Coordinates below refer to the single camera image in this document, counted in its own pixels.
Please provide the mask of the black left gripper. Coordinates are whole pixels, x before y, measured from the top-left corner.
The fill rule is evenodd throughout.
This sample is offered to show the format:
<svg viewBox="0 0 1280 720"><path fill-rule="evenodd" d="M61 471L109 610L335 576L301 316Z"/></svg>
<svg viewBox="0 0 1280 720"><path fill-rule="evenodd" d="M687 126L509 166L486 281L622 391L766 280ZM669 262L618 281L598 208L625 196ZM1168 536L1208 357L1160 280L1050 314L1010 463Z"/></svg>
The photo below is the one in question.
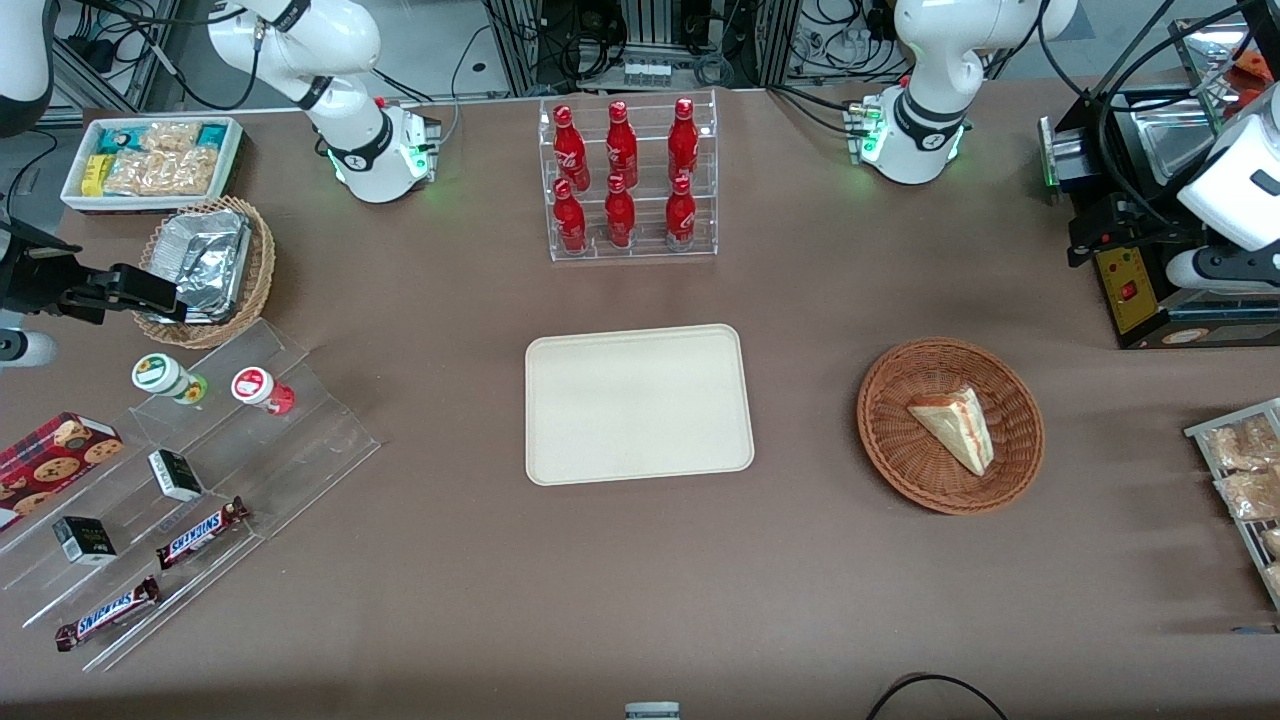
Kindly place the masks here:
<svg viewBox="0 0 1280 720"><path fill-rule="evenodd" d="M1101 214L1101 229L1091 222L1068 224L1070 268L1079 268L1096 255L1116 249L1142 251L1165 264L1179 252L1203 246L1203 227L1185 213L1175 211L1172 219L1162 222L1119 192L1102 197L1096 209Z"/></svg>

